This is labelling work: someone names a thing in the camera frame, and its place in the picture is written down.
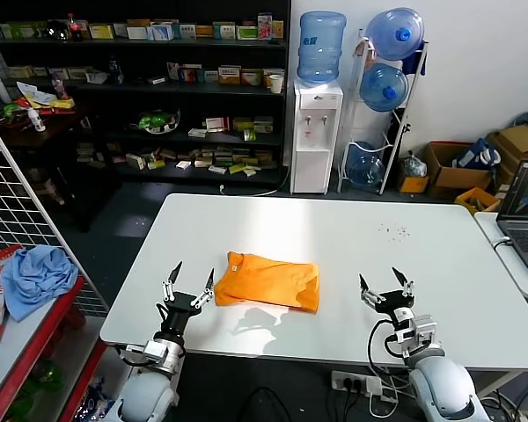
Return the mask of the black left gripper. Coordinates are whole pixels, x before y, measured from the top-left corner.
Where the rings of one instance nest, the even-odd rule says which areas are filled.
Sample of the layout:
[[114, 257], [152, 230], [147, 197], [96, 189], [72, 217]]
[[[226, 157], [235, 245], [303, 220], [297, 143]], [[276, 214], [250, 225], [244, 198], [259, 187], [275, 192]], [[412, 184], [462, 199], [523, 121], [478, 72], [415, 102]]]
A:
[[202, 308], [214, 296], [214, 272], [212, 269], [204, 290], [197, 295], [174, 293], [173, 287], [177, 280], [182, 261], [180, 261], [170, 272], [168, 278], [162, 282], [164, 302], [157, 304], [162, 322], [157, 338], [172, 339], [182, 338], [190, 317], [195, 317], [202, 312]]

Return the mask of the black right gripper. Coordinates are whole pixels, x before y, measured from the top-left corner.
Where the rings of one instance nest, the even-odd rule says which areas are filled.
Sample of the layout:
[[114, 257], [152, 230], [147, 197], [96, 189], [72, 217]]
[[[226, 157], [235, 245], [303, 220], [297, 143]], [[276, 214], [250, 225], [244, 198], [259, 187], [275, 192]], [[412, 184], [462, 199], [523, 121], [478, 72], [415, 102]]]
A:
[[378, 294], [370, 290], [365, 278], [359, 274], [360, 297], [363, 302], [378, 314], [388, 316], [392, 324], [404, 324], [414, 318], [414, 312], [412, 311], [414, 306], [414, 282], [395, 267], [392, 268], [392, 272], [401, 285], [402, 291], [393, 290]]

